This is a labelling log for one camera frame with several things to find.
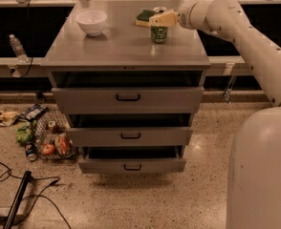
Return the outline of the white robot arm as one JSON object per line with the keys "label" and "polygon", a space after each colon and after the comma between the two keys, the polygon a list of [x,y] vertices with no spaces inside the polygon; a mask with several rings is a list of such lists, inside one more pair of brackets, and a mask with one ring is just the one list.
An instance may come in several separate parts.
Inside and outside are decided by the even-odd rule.
{"label": "white robot arm", "polygon": [[281,47],[255,29],[237,0],[189,0],[152,26],[203,31],[233,44],[270,100],[232,141],[226,229],[281,229]]}

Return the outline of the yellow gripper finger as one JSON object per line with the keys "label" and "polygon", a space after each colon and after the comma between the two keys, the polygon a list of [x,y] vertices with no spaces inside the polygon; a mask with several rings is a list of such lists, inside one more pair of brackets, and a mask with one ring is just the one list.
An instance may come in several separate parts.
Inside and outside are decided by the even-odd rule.
{"label": "yellow gripper finger", "polygon": [[149,18],[150,25],[156,27],[174,27],[178,21],[178,14],[173,10],[166,10]]}

